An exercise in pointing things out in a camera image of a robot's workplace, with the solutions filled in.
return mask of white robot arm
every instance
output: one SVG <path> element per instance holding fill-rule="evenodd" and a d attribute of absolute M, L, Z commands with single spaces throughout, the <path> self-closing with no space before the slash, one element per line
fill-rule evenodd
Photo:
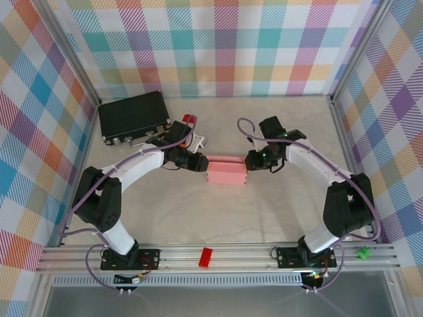
<path fill-rule="evenodd" d="M 111 170 L 115 170 L 75 213 L 84 222 L 90 223 L 97 228 L 109 243 L 116 257 L 121 262 L 126 263 L 128 267 L 131 267 L 137 260 L 138 243 L 126 231 L 120 221 L 122 194 L 136 180 L 151 170 L 161 167 L 168 161 L 174 162 L 177 167 L 194 172 L 206 171 L 208 159 L 202 153 L 197 152 L 200 141 L 203 141 L 202 144 L 204 144 L 204 137 L 196 135 L 196 145 L 192 148 L 189 146 L 187 148 L 175 146 L 160 150 L 163 145 L 170 145 L 182 139 L 189 131 L 190 128 L 187 125 L 174 122 L 169 132 L 164 133 L 160 137 L 150 138 L 138 150 L 138 152 L 143 153 L 149 149 L 147 153 L 134 157 L 119 169 L 116 169 L 115 165 L 102 169 L 92 166 L 88 167 L 81 177 L 73 206 L 87 194 L 94 183 Z"/>
<path fill-rule="evenodd" d="M 285 139 L 287 142 L 268 141 L 268 145 L 264 148 L 249 151 L 245 159 L 247 170 L 270 169 L 277 166 L 279 160 L 282 162 L 286 160 L 300 167 L 327 189 L 323 222 L 313 232 L 299 239 L 297 249 L 304 265 L 309 264 L 348 233 L 372 222 L 373 215 L 363 197 L 341 177 L 341 175 L 349 177 L 373 202 L 370 181 L 366 175 L 354 175 L 339 167 L 333 171 L 329 165 L 336 165 L 316 151 L 302 132 L 298 130 L 287 132 L 276 116 L 265 119 L 259 126 L 265 139 Z"/>

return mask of green terminal block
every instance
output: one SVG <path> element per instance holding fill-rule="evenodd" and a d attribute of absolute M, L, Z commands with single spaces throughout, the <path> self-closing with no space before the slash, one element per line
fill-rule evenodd
<path fill-rule="evenodd" d="M 357 253 L 357 255 L 362 260 L 365 260 L 370 255 L 370 249 L 367 246 L 364 246 L 363 248 L 360 249 L 360 251 Z"/>

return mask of pink sponge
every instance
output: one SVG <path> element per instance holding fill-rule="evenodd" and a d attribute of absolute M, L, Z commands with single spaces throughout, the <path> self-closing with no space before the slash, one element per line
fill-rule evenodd
<path fill-rule="evenodd" d="M 209 183 L 245 185 L 247 168 L 242 157 L 207 156 L 209 167 L 207 179 Z"/>

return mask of metal corner post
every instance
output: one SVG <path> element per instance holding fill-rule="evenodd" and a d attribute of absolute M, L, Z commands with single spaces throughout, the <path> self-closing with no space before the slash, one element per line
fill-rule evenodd
<path fill-rule="evenodd" d="M 351 60 L 348 62 L 334 92 L 332 99 L 337 100 L 344 89 L 349 85 L 354 73 L 356 72 L 360 61 L 363 56 L 367 53 L 371 43 L 376 37 L 377 31 L 380 29 L 385 17 L 391 10 L 396 0 L 379 0 L 379 4 L 369 21 L 369 24 L 364 30 L 363 36 L 357 45 L 354 53 L 352 54 Z"/>
<path fill-rule="evenodd" d="M 61 53 L 72 68 L 75 76 L 78 78 L 81 86 L 84 88 L 90 101 L 98 107 L 100 105 L 100 97 L 97 94 L 91 80 L 89 79 L 84 67 L 81 65 L 77 54 L 72 48 L 65 32 L 63 31 L 59 21 L 57 20 L 52 8 L 46 0 L 31 0 L 38 14 L 41 16 L 47 29 L 53 36 L 54 42 L 58 45 Z"/>
<path fill-rule="evenodd" d="M 87 137 L 87 143 L 85 144 L 85 147 L 82 151 L 83 157 L 82 157 L 82 160 L 81 160 L 81 166 L 79 167 L 77 177 L 75 178 L 76 179 L 75 188 L 73 189 L 73 192 L 72 192 L 72 195 L 71 195 L 71 200 L 69 202 L 68 213 L 71 212 L 72 201 L 75 199 L 75 195 L 77 193 L 77 184 L 79 184 L 79 181 L 81 180 L 82 173 L 84 172 L 84 169 L 85 169 L 85 165 L 87 165 L 88 156 L 90 154 L 91 145 L 93 144 L 93 139 L 94 139 L 94 136 L 95 136 L 95 130 L 96 130 L 96 126 L 97 126 L 97 123 L 98 123 L 97 112 L 98 112 L 98 109 L 96 108 L 95 113 L 93 115 L 93 124 L 92 124 L 92 127 L 91 127 L 91 131 L 90 131 L 89 136 Z M 72 221 L 72 217 L 68 220 L 68 222 L 64 226 L 64 228 L 63 228 L 64 230 L 67 230 L 67 228 L 69 228 L 71 221 Z M 63 236 L 58 236 L 58 239 L 56 240 L 56 246 L 61 246 L 62 244 L 64 244 L 64 242 L 63 242 L 64 238 L 65 237 L 63 237 Z"/>
<path fill-rule="evenodd" d="M 354 155 L 352 153 L 350 144 L 348 143 L 346 130 L 344 125 L 342 124 L 341 115 L 338 111 L 338 108 L 336 107 L 336 104 L 330 98 L 330 96 L 327 96 L 327 102 L 328 102 L 330 114 L 332 116 L 332 119 L 335 125 L 336 134 L 338 134 L 339 142 L 342 149 L 342 154 L 344 155 L 344 159 L 346 162 L 346 167 L 351 172 L 357 174 L 358 173 L 357 163 L 356 163 L 356 160 L 354 159 Z"/>

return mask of plaid backdrop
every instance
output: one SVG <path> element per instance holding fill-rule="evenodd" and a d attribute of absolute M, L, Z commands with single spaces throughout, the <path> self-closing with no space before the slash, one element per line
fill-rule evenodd
<path fill-rule="evenodd" d="M 339 106 L 423 315 L 423 1 L 397 0 Z"/>
<path fill-rule="evenodd" d="M 95 109 L 29 0 L 0 8 L 0 316 L 9 317 L 22 316 L 56 238 Z"/>
<path fill-rule="evenodd" d="M 377 2 L 51 0 L 50 4 L 99 94 L 127 98 L 154 90 L 165 96 L 326 94 Z"/>

